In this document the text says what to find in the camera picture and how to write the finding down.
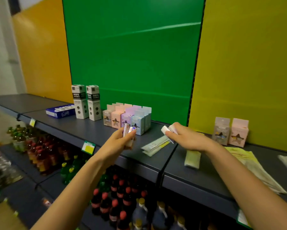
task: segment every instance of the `green backdrop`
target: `green backdrop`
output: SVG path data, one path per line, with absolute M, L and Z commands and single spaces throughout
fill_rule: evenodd
M 187 122 L 204 0 L 63 0 L 72 84 Z

